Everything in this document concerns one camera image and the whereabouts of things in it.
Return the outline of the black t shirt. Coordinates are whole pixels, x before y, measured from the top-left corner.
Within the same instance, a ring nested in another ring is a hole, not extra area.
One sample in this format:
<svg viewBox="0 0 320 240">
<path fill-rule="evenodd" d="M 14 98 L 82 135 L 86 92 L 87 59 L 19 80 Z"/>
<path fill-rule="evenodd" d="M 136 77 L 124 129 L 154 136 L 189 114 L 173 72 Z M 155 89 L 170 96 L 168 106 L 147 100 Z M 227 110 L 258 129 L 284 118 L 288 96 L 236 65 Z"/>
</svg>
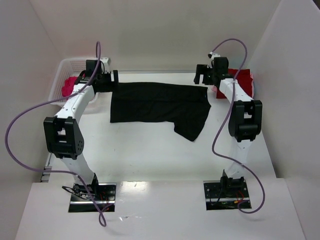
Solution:
<svg viewBox="0 0 320 240">
<path fill-rule="evenodd" d="M 120 83 L 110 104 L 111 123 L 173 123 L 173 130 L 190 142 L 202 132 L 211 105 L 202 86 L 159 82 Z"/>
</svg>

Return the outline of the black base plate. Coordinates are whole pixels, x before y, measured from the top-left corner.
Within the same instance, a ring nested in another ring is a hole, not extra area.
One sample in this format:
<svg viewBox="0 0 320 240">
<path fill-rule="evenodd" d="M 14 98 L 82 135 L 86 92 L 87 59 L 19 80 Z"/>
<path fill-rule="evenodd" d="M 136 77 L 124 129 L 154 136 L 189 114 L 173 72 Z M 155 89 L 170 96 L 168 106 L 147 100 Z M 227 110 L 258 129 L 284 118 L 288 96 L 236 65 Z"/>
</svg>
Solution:
<svg viewBox="0 0 320 240">
<path fill-rule="evenodd" d="M 65 191 L 71 194 L 69 202 L 69 213 L 91 213 L 97 212 L 90 195 L 87 191 L 77 184 L 73 187 L 63 186 Z M 116 200 L 116 183 L 100 183 L 97 188 L 97 193 L 90 192 L 97 206 L 103 212 L 115 211 Z"/>
<path fill-rule="evenodd" d="M 241 209 L 251 209 L 247 183 L 242 186 L 225 187 L 222 190 L 220 181 L 204 181 L 204 196 L 207 211 L 236 210 L 240 203 Z"/>
</svg>

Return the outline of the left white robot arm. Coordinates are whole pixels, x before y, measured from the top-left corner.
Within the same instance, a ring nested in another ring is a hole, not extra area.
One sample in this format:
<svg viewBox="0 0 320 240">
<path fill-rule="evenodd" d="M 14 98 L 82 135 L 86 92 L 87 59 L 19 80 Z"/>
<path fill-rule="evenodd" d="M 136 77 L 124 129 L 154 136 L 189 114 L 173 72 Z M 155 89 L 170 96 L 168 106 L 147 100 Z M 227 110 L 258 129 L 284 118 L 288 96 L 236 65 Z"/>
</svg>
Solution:
<svg viewBox="0 0 320 240">
<path fill-rule="evenodd" d="M 96 197 L 101 192 L 97 175 L 90 169 L 83 155 L 85 140 L 79 122 L 97 93 L 111 92 L 119 85 L 116 70 L 111 71 L 111 60 L 87 59 L 85 68 L 64 93 L 64 105 L 53 117 L 46 117 L 43 126 L 46 146 L 50 153 L 60 159 L 73 172 L 73 187 L 64 186 L 67 192 L 84 200 Z"/>
</svg>

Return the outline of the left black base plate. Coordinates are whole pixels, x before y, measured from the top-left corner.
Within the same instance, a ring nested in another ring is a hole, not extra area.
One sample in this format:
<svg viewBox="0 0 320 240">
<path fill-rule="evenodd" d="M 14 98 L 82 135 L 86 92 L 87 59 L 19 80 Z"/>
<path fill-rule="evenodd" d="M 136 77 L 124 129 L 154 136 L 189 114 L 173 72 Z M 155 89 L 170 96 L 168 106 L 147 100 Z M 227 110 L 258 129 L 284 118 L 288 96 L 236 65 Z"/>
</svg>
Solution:
<svg viewBox="0 0 320 240">
<path fill-rule="evenodd" d="M 71 194 L 69 202 L 69 213 L 91 213 L 97 212 L 90 195 L 87 191 L 77 184 L 73 187 L 63 186 L 65 191 Z M 97 206 L 103 212 L 115 211 L 116 200 L 116 183 L 100 183 L 97 188 L 97 193 L 90 192 Z"/>
</svg>

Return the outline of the magenta t shirt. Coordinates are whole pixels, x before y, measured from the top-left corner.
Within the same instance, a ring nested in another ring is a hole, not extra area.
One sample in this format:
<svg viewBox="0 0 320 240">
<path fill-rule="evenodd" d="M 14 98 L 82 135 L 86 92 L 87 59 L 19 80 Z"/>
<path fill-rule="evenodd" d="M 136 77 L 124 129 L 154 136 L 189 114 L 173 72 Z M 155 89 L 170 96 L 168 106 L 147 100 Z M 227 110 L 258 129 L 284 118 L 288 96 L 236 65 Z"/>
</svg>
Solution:
<svg viewBox="0 0 320 240">
<path fill-rule="evenodd" d="M 64 81 L 64 85 L 61 88 L 61 95 L 63 97 L 70 96 L 73 93 L 76 80 L 77 80 L 76 76 L 71 76 Z"/>
</svg>

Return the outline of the folded red t shirt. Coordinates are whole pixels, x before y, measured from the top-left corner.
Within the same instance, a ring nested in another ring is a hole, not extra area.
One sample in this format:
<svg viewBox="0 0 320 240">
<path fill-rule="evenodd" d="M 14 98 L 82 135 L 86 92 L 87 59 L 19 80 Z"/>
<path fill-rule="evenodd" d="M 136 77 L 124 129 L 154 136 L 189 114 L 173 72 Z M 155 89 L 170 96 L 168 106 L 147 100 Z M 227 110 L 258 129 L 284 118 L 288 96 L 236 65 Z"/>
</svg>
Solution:
<svg viewBox="0 0 320 240">
<path fill-rule="evenodd" d="M 234 76 L 237 73 L 238 69 L 229 68 L 228 73 Z M 238 84 L 250 97 L 254 97 L 254 77 L 250 69 L 241 69 L 237 75 Z M 225 99 L 226 96 L 215 87 L 212 88 L 216 92 L 216 99 Z"/>
</svg>

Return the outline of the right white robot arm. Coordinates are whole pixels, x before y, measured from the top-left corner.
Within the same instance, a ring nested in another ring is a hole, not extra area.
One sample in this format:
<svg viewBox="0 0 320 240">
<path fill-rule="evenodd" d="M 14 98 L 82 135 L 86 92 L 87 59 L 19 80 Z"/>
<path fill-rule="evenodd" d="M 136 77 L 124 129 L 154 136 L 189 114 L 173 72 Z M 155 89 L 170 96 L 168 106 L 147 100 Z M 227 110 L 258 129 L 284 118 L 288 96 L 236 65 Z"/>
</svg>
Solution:
<svg viewBox="0 0 320 240">
<path fill-rule="evenodd" d="M 210 64 L 196 66 L 193 81 L 199 84 L 200 77 L 203 76 L 202 83 L 215 86 L 231 105 L 228 122 L 228 132 L 233 140 L 231 157 L 239 163 L 233 162 L 222 172 L 221 189 L 223 194 L 227 194 L 244 188 L 243 164 L 247 162 L 253 140 L 261 132 L 263 105 L 261 101 L 248 95 L 238 80 L 229 74 L 229 61 L 226 57 L 213 52 L 210 52 L 208 57 Z"/>
</svg>

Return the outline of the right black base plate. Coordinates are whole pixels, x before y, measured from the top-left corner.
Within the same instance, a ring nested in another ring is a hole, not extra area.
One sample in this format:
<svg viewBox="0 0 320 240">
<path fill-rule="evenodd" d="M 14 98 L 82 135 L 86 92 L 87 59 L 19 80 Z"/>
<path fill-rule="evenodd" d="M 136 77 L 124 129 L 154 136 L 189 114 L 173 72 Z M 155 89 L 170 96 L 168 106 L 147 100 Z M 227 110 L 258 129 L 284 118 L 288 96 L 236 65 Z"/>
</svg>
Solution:
<svg viewBox="0 0 320 240">
<path fill-rule="evenodd" d="M 241 209 L 251 209 L 247 183 L 242 186 L 225 187 L 222 190 L 220 181 L 204 181 L 204 196 L 207 211 L 236 210 L 240 203 Z"/>
</svg>

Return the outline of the white plastic basket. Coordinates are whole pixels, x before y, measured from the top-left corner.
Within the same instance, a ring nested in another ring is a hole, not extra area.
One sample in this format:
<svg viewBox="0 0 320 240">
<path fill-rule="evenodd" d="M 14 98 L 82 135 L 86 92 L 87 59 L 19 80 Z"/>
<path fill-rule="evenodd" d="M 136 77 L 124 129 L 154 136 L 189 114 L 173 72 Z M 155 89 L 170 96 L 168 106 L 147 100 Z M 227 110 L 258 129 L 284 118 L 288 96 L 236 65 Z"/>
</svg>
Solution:
<svg viewBox="0 0 320 240">
<path fill-rule="evenodd" d="M 65 58 L 60 62 L 49 93 L 49 101 L 63 97 L 62 87 L 65 85 L 65 80 L 69 77 L 78 77 L 85 70 L 88 59 L 91 57 Z"/>
</svg>

